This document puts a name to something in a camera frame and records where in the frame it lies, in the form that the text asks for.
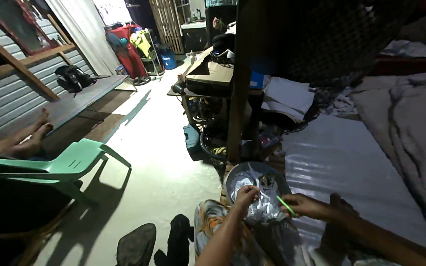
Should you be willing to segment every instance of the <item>window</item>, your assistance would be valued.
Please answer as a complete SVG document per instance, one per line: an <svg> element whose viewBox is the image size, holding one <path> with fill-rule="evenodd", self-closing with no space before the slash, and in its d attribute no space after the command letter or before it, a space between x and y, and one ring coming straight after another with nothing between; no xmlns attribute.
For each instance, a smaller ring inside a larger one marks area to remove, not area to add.
<svg viewBox="0 0 426 266"><path fill-rule="evenodd" d="M21 0L0 0L1 29L28 55L57 47L35 22L31 8Z"/></svg>

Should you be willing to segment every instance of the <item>yellow clothing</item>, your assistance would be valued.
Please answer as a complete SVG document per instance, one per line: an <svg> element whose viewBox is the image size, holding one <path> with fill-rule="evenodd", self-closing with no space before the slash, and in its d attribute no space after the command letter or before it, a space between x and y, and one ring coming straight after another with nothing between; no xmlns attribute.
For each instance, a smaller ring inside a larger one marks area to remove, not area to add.
<svg viewBox="0 0 426 266"><path fill-rule="evenodd" d="M151 54L149 54L149 48L151 48L151 44L147 41L145 36L146 33L147 31L145 29L133 33L131 38L129 38L129 41L142 52L144 52L144 55L147 58L151 59Z"/></svg>

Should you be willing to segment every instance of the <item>plastic bag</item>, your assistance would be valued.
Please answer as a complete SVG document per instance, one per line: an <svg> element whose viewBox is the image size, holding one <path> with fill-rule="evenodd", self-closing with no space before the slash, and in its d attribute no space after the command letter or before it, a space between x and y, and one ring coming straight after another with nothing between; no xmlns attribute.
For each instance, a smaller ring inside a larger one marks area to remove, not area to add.
<svg viewBox="0 0 426 266"><path fill-rule="evenodd" d="M234 184L234 191L231 194L231 199L234 201L238 190L248 184L255 185L260 190L259 199L249 206L247 220L270 222L275 220L281 212L279 201L277 200L279 193L277 183L273 178L268 178L266 175L252 170L251 165L249 165L248 171L235 175L232 184Z"/></svg>

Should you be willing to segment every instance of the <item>cardboard box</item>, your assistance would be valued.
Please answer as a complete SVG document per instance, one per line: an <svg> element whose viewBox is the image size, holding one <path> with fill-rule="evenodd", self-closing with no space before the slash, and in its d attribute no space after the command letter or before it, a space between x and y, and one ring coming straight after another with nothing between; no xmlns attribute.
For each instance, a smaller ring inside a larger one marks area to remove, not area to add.
<svg viewBox="0 0 426 266"><path fill-rule="evenodd" d="M207 62L205 58L210 55L213 47L203 51L200 57L193 63L186 74L186 82L202 82L211 85L228 87L233 77L234 67L232 65Z"/></svg>

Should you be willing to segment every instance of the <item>bare leg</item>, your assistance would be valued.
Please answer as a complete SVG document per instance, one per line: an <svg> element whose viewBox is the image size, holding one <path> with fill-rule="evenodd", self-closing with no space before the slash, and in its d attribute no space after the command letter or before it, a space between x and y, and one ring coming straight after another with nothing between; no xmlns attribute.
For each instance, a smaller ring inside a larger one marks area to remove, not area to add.
<svg viewBox="0 0 426 266"><path fill-rule="evenodd" d="M32 134L30 140L10 147L9 149L3 151L2 154L22 160L31 158L40 152L42 149L43 137L52 129L53 126L51 123L44 124L36 132L34 132L34 134Z"/></svg>
<svg viewBox="0 0 426 266"><path fill-rule="evenodd" d="M45 108L42 109L42 113L39 116L37 122L33 125L23 128L13 136L0 140L0 153L8 150L9 148L18 145L21 141L25 140L28 136L34 134L44 124L48 123L49 113Z"/></svg>

